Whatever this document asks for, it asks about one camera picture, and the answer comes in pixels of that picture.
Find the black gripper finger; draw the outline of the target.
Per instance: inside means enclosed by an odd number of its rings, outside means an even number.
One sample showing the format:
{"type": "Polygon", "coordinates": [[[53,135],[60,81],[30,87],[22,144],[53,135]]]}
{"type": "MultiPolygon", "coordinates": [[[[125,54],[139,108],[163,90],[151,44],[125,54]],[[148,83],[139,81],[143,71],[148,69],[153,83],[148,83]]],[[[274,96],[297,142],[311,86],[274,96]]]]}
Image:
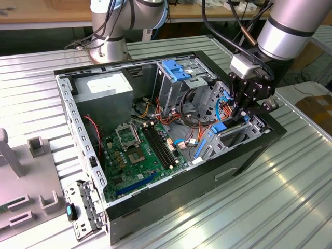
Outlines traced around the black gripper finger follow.
{"type": "Polygon", "coordinates": [[[239,78],[234,72],[230,72],[228,76],[231,80],[230,95],[235,104],[231,115],[233,119],[239,119],[242,116],[241,113],[245,112],[248,106],[247,96],[245,95],[247,82],[239,78]]]}
{"type": "Polygon", "coordinates": [[[261,115],[270,113],[279,108],[278,103],[275,100],[267,100],[264,101],[261,105],[256,107],[250,107],[247,110],[242,110],[240,112],[241,116],[254,116],[254,115],[261,115]]]}

